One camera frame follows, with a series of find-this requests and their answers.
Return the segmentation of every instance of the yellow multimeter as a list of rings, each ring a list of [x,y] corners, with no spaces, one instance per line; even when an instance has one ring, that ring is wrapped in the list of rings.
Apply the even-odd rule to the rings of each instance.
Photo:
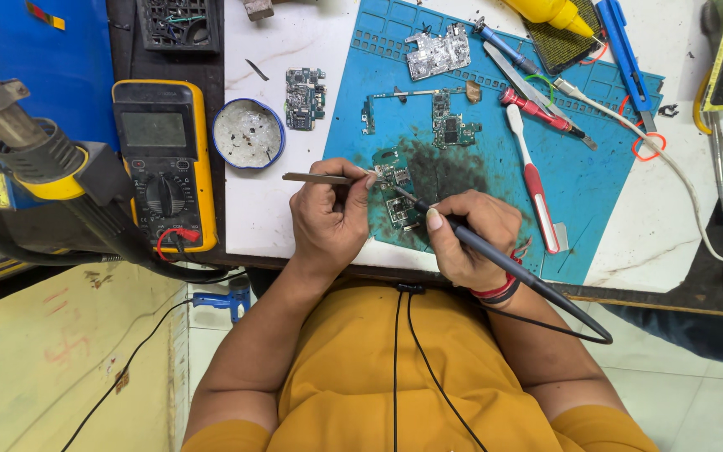
[[[122,80],[111,90],[125,169],[133,179],[133,221],[155,247],[168,229],[200,232],[182,237],[183,251],[216,245],[203,92],[185,81]],[[161,251],[177,252],[173,234]]]

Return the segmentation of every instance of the yellow wall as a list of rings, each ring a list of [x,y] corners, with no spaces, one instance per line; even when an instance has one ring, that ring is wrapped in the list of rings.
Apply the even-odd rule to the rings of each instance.
[[[185,285],[126,262],[81,265],[0,300],[0,451],[60,451]],[[97,409],[70,451],[169,450],[167,317],[129,383]]]

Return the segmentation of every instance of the blue utility knife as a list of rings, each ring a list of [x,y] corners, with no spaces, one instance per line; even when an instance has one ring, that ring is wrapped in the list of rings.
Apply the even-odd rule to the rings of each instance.
[[[623,16],[621,4],[618,0],[602,0],[596,3],[596,8],[602,18],[604,30],[607,31],[615,63],[621,71],[621,78],[632,98],[632,104],[640,113],[640,118],[644,120],[646,131],[656,132],[657,127],[651,116],[649,91],[640,73],[635,53],[632,52],[632,46],[629,45],[627,32],[623,29],[627,25],[627,18]]]

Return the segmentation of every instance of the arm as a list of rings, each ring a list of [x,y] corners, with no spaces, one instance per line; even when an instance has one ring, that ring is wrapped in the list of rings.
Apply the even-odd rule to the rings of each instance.
[[[466,216],[472,230],[509,254],[515,248],[522,222],[520,212],[490,195],[468,190],[438,203],[427,215],[431,246],[443,275],[478,292],[506,284],[501,268],[454,236],[444,216],[450,214]],[[493,307],[568,328],[549,303],[525,285],[509,300]],[[609,406],[627,413],[607,376],[579,339],[497,313],[488,315],[492,333],[509,367],[549,421],[568,409],[584,405]]]
[[[251,421],[272,433],[276,392],[292,364],[306,316],[362,249],[375,174],[346,159],[312,165],[356,179],[350,188],[306,183],[289,201],[296,250],[283,272],[219,345],[191,402],[184,441],[220,421]]]

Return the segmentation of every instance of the blue silicone repair mat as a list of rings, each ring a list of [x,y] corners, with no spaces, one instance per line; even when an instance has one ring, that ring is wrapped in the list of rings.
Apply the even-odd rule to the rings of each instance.
[[[445,35],[446,26],[466,25],[471,63],[454,72],[411,81],[406,54],[416,44],[403,40],[431,27],[431,34]],[[500,34],[521,53],[534,57],[531,41]],[[561,75],[582,89],[590,98],[617,110],[627,96],[614,64],[597,61],[576,65]],[[662,96],[656,92],[663,77],[644,74],[656,112]],[[370,94],[459,87],[466,80],[481,84],[482,98],[471,104],[464,94],[451,95],[451,113],[462,113],[464,122],[480,122],[476,144],[437,149],[431,145],[431,95],[374,101],[375,134],[362,134],[364,101]],[[531,79],[548,96],[546,82]],[[569,251],[546,253],[536,215],[523,181],[520,152],[508,128],[505,109],[497,98],[508,86],[498,67],[485,56],[481,39],[472,34],[472,24],[398,0],[361,0],[356,27],[351,38],[341,87],[324,158],[345,157],[361,167],[371,167],[371,157],[379,149],[393,148],[405,155],[418,197],[432,201],[474,188],[517,207],[524,218],[519,243],[533,238],[524,264],[543,278],[563,283],[584,283],[618,194],[635,159],[630,146],[636,136],[617,121],[605,118],[587,105],[561,94],[554,102],[598,144],[592,151],[580,140],[554,130],[537,118],[524,115],[524,134],[529,153],[540,171],[554,222],[568,229]],[[627,107],[623,114],[637,121]],[[391,226],[381,193],[370,195],[369,223],[376,240],[430,252],[423,227],[403,232]]]

